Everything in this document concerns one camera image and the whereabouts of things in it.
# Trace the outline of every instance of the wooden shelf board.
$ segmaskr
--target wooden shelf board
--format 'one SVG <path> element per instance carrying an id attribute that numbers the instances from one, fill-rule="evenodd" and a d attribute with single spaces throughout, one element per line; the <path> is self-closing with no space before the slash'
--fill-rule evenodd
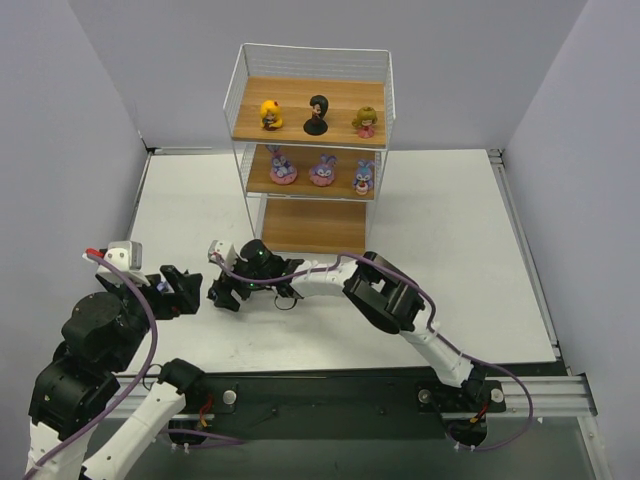
<path id="1" fill-rule="evenodd" d="M 309 100 L 324 95 L 329 100 L 324 135 L 308 135 L 302 129 L 311 117 Z M 268 131 L 260 124 L 260 105 L 276 100 L 282 106 L 284 124 Z M 378 113 L 376 134 L 358 137 L 351 125 L 361 107 L 371 106 Z M 384 83 L 322 80 L 316 78 L 249 77 L 233 131 L 233 139 L 262 143 L 313 143 L 342 147 L 386 148 Z"/>
<path id="2" fill-rule="evenodd" d="M 271 180 L 271 152 L 264 145 L 256 145 L 251 164 L 247 192 L 270 193 L 277 195 L 306 195 L 310 197 L 346 198 L 355 200 L 373 200 L 374 189 L 366 195 L 358 195 L 352 186 L 358 160 L 375 162 L 375 152 L 367 150 L 348 150 L 340 148 L 321 148 L 303 146 L 283 146 L 280 151 L 298 169 L 298 177 L 289 185 L 278 185 Z M 336 179 L 328 187 L 317 187 L 309 180 L 309 169 L 320 162 L 320 155 L 335 155 Z"/>
<path id="3" fill-rule="evenodd" d="M 362 254 L 366 204 L 270 198 L 262 240 L 275 252 Z"/>

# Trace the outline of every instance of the white table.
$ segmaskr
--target white table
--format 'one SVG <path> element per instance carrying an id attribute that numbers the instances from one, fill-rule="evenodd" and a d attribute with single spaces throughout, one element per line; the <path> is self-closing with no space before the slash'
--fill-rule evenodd
<path id="1" fill-rule="evenodd" d="M 131 235 L 144 246 L 144 271 L 174 264 L 204 275 L 197 315 L 159 322 L 155 361 L 179 357 L 208 372 L 427 365 L 346 299 L 310 298 L 282 312 L 260 292 L 239 313 L 213 307 L 206 291 L 219 269 L 207 262 L 209 244 L 240 248 L 252 238 L 234 162 L 150 161 Z M 463 351 L 503 364 L 555 360 L 485 151 L 391 152 L 367 248 L 432 295 L 442 332 Z M 138 371 L 148 342 L 127 373 Z"/>

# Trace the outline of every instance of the figurine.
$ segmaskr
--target figurine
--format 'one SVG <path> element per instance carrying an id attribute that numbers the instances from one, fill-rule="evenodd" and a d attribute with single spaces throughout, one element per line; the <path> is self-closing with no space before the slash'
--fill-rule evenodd
<path id="1" fill-rule="evenodd" d="M 315 185 L 319 187 L 326 187 L 328 185 L 331 185 L 336 179 L 333 167 L 338 159 L 333 155 L 329 156 L 326 154 L 322 154 L 320 155 L 320 160 L 321 163 L 319 163 L 315 167 L 311 167 L 311 169 L 309 170 L 309 178 Z"/>
<path id="2" fill-rule="evenodd" d="M 358 110 L 356 118 L 351 122 L 354 128 L 358 129 L 360 138 L 371 138 L 375 133 L 373 126 L 378 121 L 378 115 L 373 107 L 362 107 Z"/>
<path id="3" fill-rule="evenodd" d="M 282 127 L 280 105 L 274 100 L 267 100 L 260 105 L 260 126 L 265 130 L 277 130 Z"/>
<path id="4" fill-rule="evenodd" d="M 271 152 L 271 172 L 269 176 L 278 185 L 289 185 L 298 176 L 298 170 L 291 165 L 291 162 L 280 152 L 280 145 L 265 145 Z"/>
<path id="5" fill-rule="evenodd" d="M 374 163 L 371 160 L 358 160 L 358 169 L 353 179 L 353 188 L 358 195 L 366 195 L 373 189 L 373 170 L 371 169 L 373 166 Z"/>
<path id="6" fill-rule="evenodd" d="M 322 135 L 329 128 L 324 121 L 324 116 L 329 110 L 329 100 L 322 95 L 314 95 L 309 105 L 311 105 L 311 118 L 305 122 L 304 131 L 309 135 Z"/>

